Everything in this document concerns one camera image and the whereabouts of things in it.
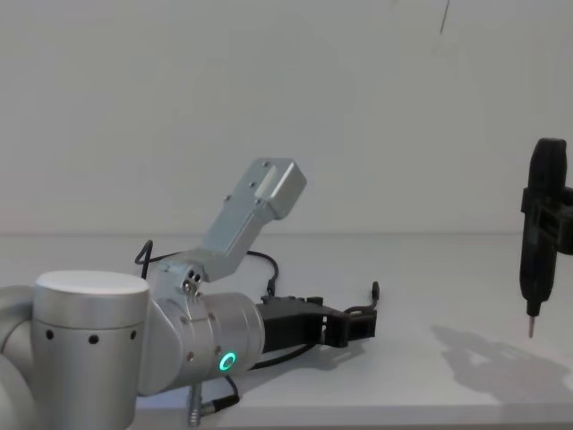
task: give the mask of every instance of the black tool holder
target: black tool holder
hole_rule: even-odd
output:
[[[567,144],[541,139],[535,146],[521,211],[526,215],[519,282],[527,314],[537,316],[552,292],[557,253],[573,254],[573,190],[565,186]]]
[[[378,283],[372,289],[377,301]],[[322,297],[263,297],[257,305],[265,326],[264,352],[297,345],[328,345],[345,348],[351,340],[373,338],[376,332],[374,305],[355,306],[345,312],[324,306]]]

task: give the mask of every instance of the white wall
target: white wall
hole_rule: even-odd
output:
[[[259,156],[275,230],[518,230],[573,2],[445,1],[3,0],[0,233],[202,232]]]

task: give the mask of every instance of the robotic arm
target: robotic arm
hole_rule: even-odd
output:
[[[262,227],[288,215],[305,184],[291,159],[255,160],[201,246],[161,261],[152,297],[144,279],[95,271],[47,273],[34,289],[1,288],[1,428],[125,430],[138,395],[184,386],[189,424],[197,426],[203,381],[244,373],[263,352],[373,337],[374,306],[339,312],[321,297],[264,297],[256,305],[241,293],[200,292],[202,282],[235,272]]]

